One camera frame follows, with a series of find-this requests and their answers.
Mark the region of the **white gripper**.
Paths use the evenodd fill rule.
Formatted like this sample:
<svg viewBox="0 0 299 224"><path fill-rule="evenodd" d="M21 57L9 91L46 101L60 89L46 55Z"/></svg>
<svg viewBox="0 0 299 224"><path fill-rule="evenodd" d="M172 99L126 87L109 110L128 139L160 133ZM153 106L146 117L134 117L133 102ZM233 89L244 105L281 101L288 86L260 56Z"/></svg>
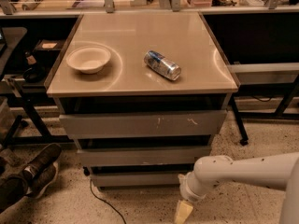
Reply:
<svg viewBox="0 0 299 224"><path fill-rule="evenodd" d="M174 217L175 224L184 224L193 210L191 203L199 202L206 197L207 191L201 184L194 172L188 172L186 175L179 174L179 190L184 200L179 200Z"/></svg>

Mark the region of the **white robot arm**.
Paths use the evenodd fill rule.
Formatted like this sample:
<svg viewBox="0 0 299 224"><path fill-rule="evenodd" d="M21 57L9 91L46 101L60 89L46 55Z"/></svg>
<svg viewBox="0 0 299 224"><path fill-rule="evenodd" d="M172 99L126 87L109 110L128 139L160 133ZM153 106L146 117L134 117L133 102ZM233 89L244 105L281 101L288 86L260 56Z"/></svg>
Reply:
<svg viewBox="0 0 299 224"><path fill-rule="evenodd" d="M193 170L179 175L178 201L174 223L184 224L198 202L224 182L285 191L279 224L299 224L299 153L287 153L234 161L224 155L206 156Z"/></svg>

